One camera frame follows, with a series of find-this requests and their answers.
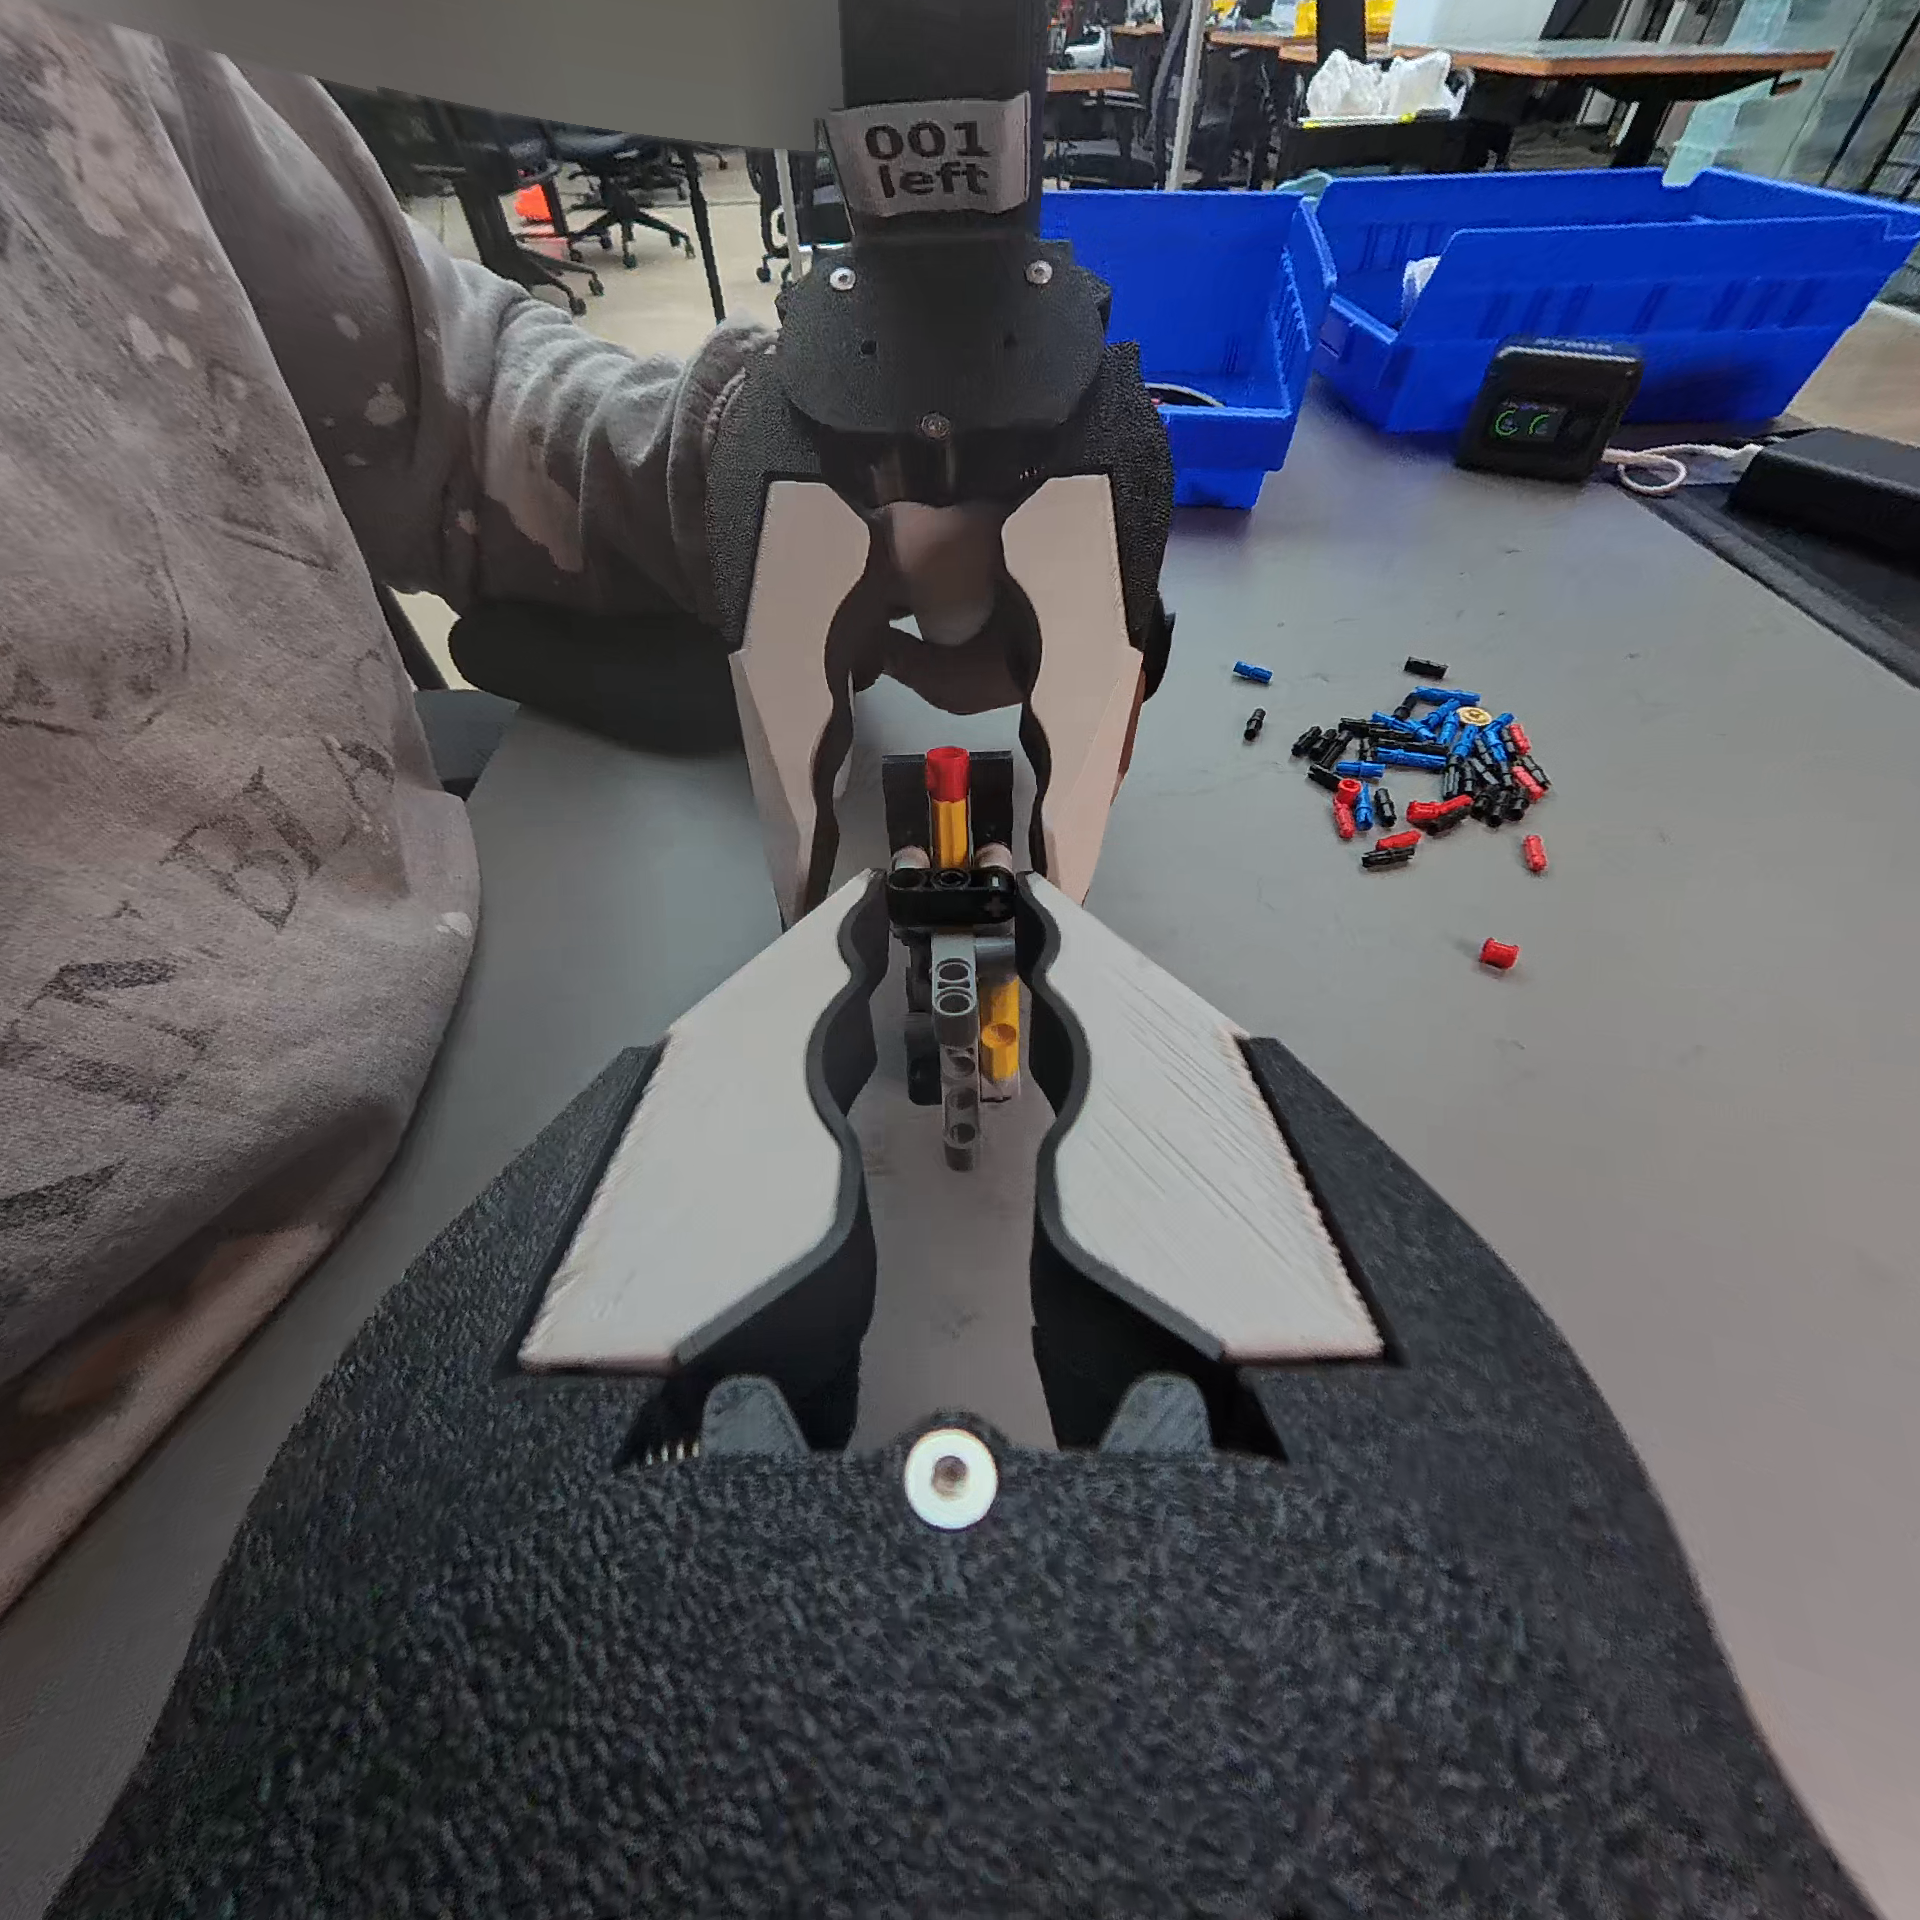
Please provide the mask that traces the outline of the grey desk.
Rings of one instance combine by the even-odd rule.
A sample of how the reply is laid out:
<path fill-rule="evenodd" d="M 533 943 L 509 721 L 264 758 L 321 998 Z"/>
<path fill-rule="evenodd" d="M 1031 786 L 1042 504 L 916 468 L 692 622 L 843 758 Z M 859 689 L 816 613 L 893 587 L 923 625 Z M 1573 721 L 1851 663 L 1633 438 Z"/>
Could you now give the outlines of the grey desk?
<path fill-rule="evenodd" d="M 1619 489 L 1454 468 L 1325 387 L 1256 512 L 1173 526 L 1165 593 L 1090 909 L 1277 1033 L 1525 1277 L 1800 1797 L 1917 1917 L 1917 686 Z M 1520 828 L 1393 875 L 1332 838 L 1290 742 L 1399 703 L 1408 654 L 1534 734 L 1551 875 Z M 731 756 L 519 717 L 468 809 L 485 927 L 391 1179 L 4 1618 L 4 1917 L 102 1823 L 382 1294 L 776 933 Z M 1486 971 L 1486 938 L 1525 960 Z"/>

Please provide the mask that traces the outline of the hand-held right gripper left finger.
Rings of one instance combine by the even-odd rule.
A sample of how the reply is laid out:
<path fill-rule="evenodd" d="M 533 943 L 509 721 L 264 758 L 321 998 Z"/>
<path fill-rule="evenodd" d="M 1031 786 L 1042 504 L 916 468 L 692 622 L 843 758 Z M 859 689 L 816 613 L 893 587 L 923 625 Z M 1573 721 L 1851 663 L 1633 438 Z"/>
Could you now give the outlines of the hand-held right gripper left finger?
<path fill-rule="evenodd" d="M 666 1030 L 533 1313 L 525 1370 L 813 1370 L 859 1349 L 871 998 L 859 873 Z"/>

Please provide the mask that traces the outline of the wooden top desk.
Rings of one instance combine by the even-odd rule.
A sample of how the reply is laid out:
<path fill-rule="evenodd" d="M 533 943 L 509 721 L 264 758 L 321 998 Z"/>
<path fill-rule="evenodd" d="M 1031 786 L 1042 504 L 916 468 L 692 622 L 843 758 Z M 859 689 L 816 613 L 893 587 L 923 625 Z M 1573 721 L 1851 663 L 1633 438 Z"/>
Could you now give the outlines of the wooden top desk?
<path fill-rule="evenodd" d="M 1534 38 L 1534 41 L 1451 41 L 1454 70 L 1474 81 L 1573 81 L 1625 108 L 1616 164 L 1646 167 L 1675 108 L 1800 90 L 1826 71 L 1833 47 L 1737 47 L 1737 41 L 1655 41 L 1655 38 Z"/>

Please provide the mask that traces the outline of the person's grey sweatshirt torso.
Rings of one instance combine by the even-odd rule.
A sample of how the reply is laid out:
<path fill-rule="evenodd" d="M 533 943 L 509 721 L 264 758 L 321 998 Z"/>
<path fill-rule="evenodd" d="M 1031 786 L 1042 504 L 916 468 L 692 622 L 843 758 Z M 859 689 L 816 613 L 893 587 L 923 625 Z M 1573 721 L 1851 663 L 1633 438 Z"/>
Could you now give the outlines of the person's grey sweatshirt torso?
<path fill-rule="evenodd" d="M 309 81 L 4 2 L 4 1609 L 346 1232 L 468 975 L 382 195 Z"/>

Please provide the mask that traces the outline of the black office chair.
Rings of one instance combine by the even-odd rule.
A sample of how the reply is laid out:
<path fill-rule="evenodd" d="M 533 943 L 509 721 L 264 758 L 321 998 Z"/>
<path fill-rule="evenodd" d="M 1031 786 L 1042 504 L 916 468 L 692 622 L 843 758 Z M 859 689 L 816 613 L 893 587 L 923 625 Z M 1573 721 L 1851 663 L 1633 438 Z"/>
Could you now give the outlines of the black office chair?
<path fill-rule="evenodd" d="M 694 231 L 650 209 L 656 189 L 681 189 L 681 154 L 656 136 L 579 127 L 579 124 L 539 124 L 551 172 L 539 180 L 543 218 L 561 242 L 568 264 L 597 268 L 597 250 L 618 250 L 621 268 L 634 268 L 634 227 L 662 231 L 675 250 L 698 260 Z M 590 197 L 579 207 L 597 207 L 590 218 L 576 218 L 567 207 L 567 186 L 581 180 Z"/>

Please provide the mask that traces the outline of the black power adapter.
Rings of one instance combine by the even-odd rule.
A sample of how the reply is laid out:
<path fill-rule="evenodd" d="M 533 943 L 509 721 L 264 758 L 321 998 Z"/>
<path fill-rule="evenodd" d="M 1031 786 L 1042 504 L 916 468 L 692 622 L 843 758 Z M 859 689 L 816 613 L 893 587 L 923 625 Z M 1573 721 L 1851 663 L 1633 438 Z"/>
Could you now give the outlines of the black power adapter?
<path fill-rule="evenodd" d="M 1849 427 L 1785 431 L 1754 454 L 1731 512 L 1920 567 L 1920 448 Z"/>

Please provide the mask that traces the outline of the person's left forearm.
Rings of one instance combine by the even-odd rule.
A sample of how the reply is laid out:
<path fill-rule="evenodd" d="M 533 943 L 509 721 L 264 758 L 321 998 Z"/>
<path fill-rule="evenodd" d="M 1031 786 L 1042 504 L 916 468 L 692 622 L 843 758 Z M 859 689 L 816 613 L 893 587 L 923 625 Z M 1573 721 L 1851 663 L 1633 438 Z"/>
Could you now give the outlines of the person's left forearm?
<path fill-rule="evenodd" d="M 386 581 L 458 613 L 692 613 L 718 625 L 708 462 L 745 376 L 749 317 L 692 357 L 634 353 L 455 260 L 404 218 L 419 264 L 419 468 L 389 508 Z"/>

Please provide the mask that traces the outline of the black mesh chair seat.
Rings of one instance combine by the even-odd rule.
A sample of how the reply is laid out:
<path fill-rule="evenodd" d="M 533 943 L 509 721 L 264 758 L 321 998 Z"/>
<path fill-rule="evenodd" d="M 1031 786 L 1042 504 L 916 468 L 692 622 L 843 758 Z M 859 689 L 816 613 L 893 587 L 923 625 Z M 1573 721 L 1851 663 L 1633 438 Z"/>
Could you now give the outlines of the black mesh chair seat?
<path fill-rule="evenodd" d="M 469 686 L 419 686 L 416 709 L 436 779 L 468 801 L 509 734 L 519 703 Z"/>

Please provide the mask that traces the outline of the short blue storage bin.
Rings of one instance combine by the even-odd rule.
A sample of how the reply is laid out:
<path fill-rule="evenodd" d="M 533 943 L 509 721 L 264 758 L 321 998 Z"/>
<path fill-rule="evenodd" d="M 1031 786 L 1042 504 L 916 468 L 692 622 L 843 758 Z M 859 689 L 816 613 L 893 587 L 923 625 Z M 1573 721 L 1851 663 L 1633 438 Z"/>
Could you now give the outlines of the short blue storage bin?
<path fill-rule="evenodd" d="M 1305 417 L 1339 285 L 1316 197 L 1285 189 L 1044 189 L 1044 238 L 1115 287 L 1181 508 L 1256 508 Z"/>

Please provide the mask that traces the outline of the pile of small connector pins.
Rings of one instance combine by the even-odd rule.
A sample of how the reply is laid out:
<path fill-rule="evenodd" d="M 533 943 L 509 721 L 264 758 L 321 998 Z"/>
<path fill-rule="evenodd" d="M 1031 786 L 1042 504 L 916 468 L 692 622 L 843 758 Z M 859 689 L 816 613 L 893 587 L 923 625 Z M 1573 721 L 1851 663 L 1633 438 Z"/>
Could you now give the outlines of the pile of small connector pins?
<path fill-rule="evenodd" d="M 1465 734 L 1465 703 L 1486 709 L 1492 723 Z M 1467 824 L 1526 838 L 1552 797 L 1525 721 L 1454 682 L 1413 682 L 1390 709 L 1310 723 L 1296 734 L 1290 762 L 1319 789 L 1332 838 L 1370 875 L 1408 873 L 1427 842 Z"/>

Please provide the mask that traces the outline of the white plastic bag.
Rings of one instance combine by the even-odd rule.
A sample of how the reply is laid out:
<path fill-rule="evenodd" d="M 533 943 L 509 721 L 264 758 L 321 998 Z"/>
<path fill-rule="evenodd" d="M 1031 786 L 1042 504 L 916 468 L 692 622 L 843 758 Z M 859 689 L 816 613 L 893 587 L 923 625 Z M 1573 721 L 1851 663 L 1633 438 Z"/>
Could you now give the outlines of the white plastic bag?
<path fill-rule="evenodd" d="M 1418 114 L 1458 114 L 1467 78 L 1451 53 L 1399 53 L 1390 62 L 1355 62 L 1328 53 L 1308 78 L 1301 119 L 1308 124 L 1408 124 Z"/>

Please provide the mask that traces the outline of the grey toy brick assembly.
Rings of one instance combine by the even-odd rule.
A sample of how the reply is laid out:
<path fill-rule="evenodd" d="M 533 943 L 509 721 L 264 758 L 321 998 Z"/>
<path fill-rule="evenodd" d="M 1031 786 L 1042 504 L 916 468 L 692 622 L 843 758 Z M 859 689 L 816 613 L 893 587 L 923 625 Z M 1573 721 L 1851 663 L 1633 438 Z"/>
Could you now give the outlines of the grey toy brick assembly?
<path fill-rule="evenodd" d="M 942 1110 L 955 1173 L 989 1110 L 1023 1091 L 1015 756 L 931 745 L 880 758 L 884 900 L 906 958 L 906 1094 Z"/>

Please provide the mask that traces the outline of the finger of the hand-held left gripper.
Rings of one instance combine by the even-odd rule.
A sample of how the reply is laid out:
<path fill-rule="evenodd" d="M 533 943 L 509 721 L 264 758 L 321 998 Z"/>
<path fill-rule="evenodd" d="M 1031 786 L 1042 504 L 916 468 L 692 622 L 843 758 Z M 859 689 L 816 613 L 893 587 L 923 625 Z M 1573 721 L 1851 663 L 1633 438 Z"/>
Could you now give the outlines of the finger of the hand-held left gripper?
<path fill-rule="evenodd" d="M 813 915 L 837 864 L 855 663 L 877 635 L 871 526 L 828 484 L 765 498 L 732 709 L 781 922 Z"/>
<path fill-rule="evenodd" d="M 1017 640 L 1017 742 L 1031 767 L 1031 866 L 1086 900 L 1125 779 L 1146 670 L 1125 630 L 1103 472 L 1044 480 L 1001 526 Z"/>

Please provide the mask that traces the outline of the long blue storage bin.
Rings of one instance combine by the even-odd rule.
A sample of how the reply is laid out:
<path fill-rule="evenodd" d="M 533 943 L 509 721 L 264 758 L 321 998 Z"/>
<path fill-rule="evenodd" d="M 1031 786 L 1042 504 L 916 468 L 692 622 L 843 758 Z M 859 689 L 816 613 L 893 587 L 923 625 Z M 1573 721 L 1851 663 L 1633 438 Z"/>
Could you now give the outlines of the long blue storage bin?
<path fill-rule="evenodd" d="M 1917 204 L 1706 167 L 1339 178 L 1316 376 L 1390 437 L 1454 437 L 1509 337 L 1646 357 L 1633 424 L 1767 424 L 1906 268 Z"/>

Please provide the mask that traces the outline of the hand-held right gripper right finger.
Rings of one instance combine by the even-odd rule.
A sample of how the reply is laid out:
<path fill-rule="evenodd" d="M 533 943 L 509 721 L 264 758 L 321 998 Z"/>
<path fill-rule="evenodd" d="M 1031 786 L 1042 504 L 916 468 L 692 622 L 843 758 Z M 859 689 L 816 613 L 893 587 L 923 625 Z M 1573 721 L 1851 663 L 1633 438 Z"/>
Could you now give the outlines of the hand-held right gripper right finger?
<path fill-rule="evenodd" d="M 1026 878 L 1026 909 L 1031 1059 L 1044 1016 L 1065 1040 L 1035 1182 L 1050 1240 L 1204 1357 L 1380 1357 L 1248 1030 L 1053 878 Z"/>

